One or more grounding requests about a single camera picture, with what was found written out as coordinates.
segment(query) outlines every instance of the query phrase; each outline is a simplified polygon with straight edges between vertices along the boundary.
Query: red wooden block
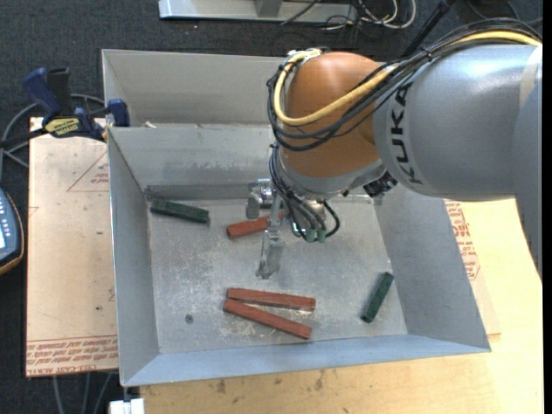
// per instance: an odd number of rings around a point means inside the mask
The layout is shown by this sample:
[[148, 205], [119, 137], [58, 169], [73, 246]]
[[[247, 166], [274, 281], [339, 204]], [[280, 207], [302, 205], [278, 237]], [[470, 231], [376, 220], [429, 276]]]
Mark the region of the red wooden block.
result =
[[260, 233], [267, 229], [267, 221], [270, 216], [263, 216], [254, 221], [243, 221], [241, 223], [230, 224], [226, 228], [226, 235], [229, 239], [239, 238], [240, 236]]
[[268, 327], [283, 331], [289, 335], [308, 340], [311, 338], [312, 328], [302, 323], [294, 322], [285, 317], [280, 317], [268, 311], [259, 310], [252, 306], [242, 304], [233, 299], [226, 299], [224, 302], [224, 311], [233, 315], [244, 317], [250, 321], [262, 323]]
[[228, 299], [239, 300], [246, 304], [266, 305], [270, 307], [288, 308], [290, 310], [314, 311], [317, 300], [292, 294], [249, 290], [247, 288], [229, 288]]

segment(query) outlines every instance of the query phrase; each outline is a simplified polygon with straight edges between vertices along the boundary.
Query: cardboard sheet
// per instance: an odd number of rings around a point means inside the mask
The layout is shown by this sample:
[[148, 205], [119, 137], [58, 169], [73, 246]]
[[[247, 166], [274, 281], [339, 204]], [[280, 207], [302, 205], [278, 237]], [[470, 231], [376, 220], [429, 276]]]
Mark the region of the cardboard sheet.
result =
[[[49, 135], [30, 143], [26, 375], [117, 369], [107, 147]], [[481, 316], [500, 327], [461, 203], [447, 201]]]

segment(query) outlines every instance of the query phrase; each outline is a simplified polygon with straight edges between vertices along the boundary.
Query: electronic device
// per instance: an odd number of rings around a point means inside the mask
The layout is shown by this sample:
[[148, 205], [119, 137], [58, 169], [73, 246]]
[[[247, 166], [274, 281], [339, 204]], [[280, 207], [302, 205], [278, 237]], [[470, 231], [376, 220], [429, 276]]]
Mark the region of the electronic device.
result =
[[8, 193], [0, 188], [0, 275], [17, 266], [23, 257], [22, 221]]

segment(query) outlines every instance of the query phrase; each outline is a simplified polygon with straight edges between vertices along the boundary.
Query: blue clamp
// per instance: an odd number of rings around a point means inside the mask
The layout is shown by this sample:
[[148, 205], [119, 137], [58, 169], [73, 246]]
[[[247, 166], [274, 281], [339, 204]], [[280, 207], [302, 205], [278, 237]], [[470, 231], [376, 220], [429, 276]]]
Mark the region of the blue clamp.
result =
[[[105, 140], [105, 128], [90, 118], [83, 108], [72, 109], [70, 102], [67, 101], [69, 71], [54, 70], [53, 75], [48, 74], [43, 67], [32, 71], [23, 80], [23, 89], [31, 102], [38, 104], [46, 111], [42, 120], [42, 127], [56, 138], [66, 138], [69, 136], [83, 136], [93, 140]], [[56, 82], [56, 92], [51, 91], [47, 76]], [[119, 127], [128, 127], [130, 125], [129, 113], [125, 103], [121, 98], [116, 98], [108, 102], [106, 113], [113, 117], [112, 125]]]

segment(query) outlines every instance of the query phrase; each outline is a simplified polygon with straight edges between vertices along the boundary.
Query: dark green block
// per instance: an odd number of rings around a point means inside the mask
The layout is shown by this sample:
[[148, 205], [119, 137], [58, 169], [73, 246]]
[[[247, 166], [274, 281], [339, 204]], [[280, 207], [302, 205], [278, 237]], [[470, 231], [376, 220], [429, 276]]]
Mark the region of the dark green block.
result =
[[175, 201], [168, 201], [165, 199], [153, 199], [151, 202], [150, 210], [153, 213], [159, 213], [161, 215], [176, 216], [188, 221], [194, 221], [196, 223], [207, 223], [209, 221], [209, 211], [199, 209], [198, 207], [192, 207], [177, 203]]
[[385, 272], [381, 275], [376, 291], [370, 299], [370, 302], [368, 303], [366, 309], [362, 313], [361, 319], [364, 322], [371, 323], [376, 318], [376, 315], [380, 310], [380, 306], [383, 303], [383, 299], [386, 298], [386, 294], [389, 291], [392, 282], [392, 274]]

